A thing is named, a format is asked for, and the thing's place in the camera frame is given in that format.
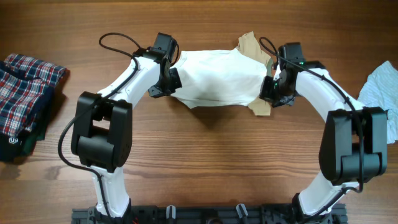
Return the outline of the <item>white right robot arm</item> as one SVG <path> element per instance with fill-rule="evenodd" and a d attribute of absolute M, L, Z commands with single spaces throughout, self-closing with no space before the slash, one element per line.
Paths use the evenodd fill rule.
<path fill-rule="evenodd" d="M 260 99 L 276 108 L 301 96 L 325 122 L 320 171 L 296 203 L 305 218 L 326 215 L 348 192 L 362 193 L 365 183 L 385 173 L 387 113 L 350 96 L 321 62 L 304 58 L 300 43 L 272 45 L 267 51 L 277 59 L 275 75 L 264 78 Z"/>

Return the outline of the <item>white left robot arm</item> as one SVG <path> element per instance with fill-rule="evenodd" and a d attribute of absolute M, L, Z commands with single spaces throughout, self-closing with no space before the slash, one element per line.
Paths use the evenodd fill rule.
<path fill-rule="evenodd" d="M 177 61 L 179 46 L 168 34 L 158 33 L 154 45 L 138 47 L 128 68 L 97 93 L 83 92 L 72 128 L 71 152 L 77 169 L 91 172 L 97 203 L 72 211 L 73 223 L 132 223 L 131 198 L 126 191 L 123 166 L 132 148 L 132 111 L 148 93 L 170 96 L 182 87 Z"/>

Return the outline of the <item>white camouflage baby garment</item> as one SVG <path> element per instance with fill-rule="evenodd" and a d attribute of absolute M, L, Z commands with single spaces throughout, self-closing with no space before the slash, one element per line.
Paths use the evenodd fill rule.
<path fill-rule="evenodd" d="M 269 116 L 271 106 L 259 92 L 264 78 L 271 76 L 272 63 L 254 32 L 239 37 L 232 50 L 182 51 L 173 66 L 182 87 L 172 96 L 190 109 L 240 105 L 256 116 Z"/>

